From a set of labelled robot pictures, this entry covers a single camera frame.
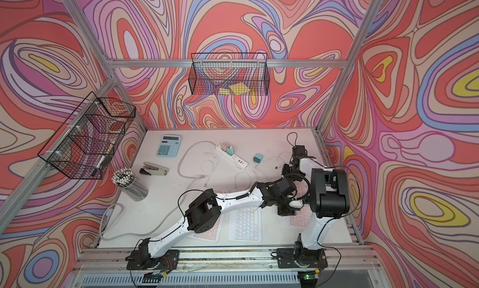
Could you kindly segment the white power strip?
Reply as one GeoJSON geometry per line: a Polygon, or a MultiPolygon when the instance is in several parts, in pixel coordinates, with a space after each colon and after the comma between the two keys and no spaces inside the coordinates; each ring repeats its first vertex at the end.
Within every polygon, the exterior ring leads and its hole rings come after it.
{"type": "Polygon", "coordinates": [[[229,156],[225,151],[223,151],[220,148],[221,143],[223,143],[223,142],[218,142],[217,143],[216,152],[219,155],[221,155],[223,158],[225,158],[225,159],[231,161],[232,163],[234,163],[237,168],[240,168],[242,170],[246,170],[246,168],[248,167],[248,162],[246,160],[242,159],[241,157],[239,157],[235,152],[234,152],[233,156],[229,156]]]}

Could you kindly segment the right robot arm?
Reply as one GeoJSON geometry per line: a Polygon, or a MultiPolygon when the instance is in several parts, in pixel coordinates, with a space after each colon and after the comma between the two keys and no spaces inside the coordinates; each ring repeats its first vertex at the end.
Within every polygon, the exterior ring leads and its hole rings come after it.
{"type": "Polygon", "coordinates": [[[307,191],[298,199],[309,206],[311,216],[306,229],[299,235],[301,249],[318,251],[335,220],[349,213],[350,200],[347,173],[339,168],[325,167],[309,156],[306,147],[295,145],[282,176],[292,182],[304,182],[307,191]]]}

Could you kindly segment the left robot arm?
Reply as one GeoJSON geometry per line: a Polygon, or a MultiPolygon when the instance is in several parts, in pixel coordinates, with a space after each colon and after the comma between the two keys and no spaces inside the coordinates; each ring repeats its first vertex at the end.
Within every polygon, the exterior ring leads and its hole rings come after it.
{"type": "Polygon", "coordinates": [[[273,182],[256,182],[250,189],[234,193],[215,193],[213,189],[207,189],[188,205],[175,225],[154,238],[145,239],[137,250],[144,260],[161,258],[186,237],[212,229],[222,214],[243,208],[263,209],[270,206],[299,210],[307,196],[298,196],[298,188],[290,177],[273,182]]]}

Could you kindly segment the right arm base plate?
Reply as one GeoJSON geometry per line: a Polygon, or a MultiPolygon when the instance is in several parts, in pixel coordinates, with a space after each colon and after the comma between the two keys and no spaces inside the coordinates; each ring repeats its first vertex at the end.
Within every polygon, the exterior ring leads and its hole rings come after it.
{"type": "Polygon", "coordinates": [[[275,253],[280,269],[317,268],[321,271],[328,267],[324,249],[278,248],[275,253]]]}

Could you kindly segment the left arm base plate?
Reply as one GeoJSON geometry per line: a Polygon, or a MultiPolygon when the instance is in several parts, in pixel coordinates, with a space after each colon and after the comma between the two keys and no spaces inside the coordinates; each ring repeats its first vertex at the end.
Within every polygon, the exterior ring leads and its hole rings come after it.
{"type": "Polygon", "coordinates": [[[179,255],[179,250],[172,249],[159,258],[153,258],[147,253],[146,249],[141,249],[133,250],[125,260],[127,261],[127,270],[129,271],[172,271],[177,269],[179,255]]]}

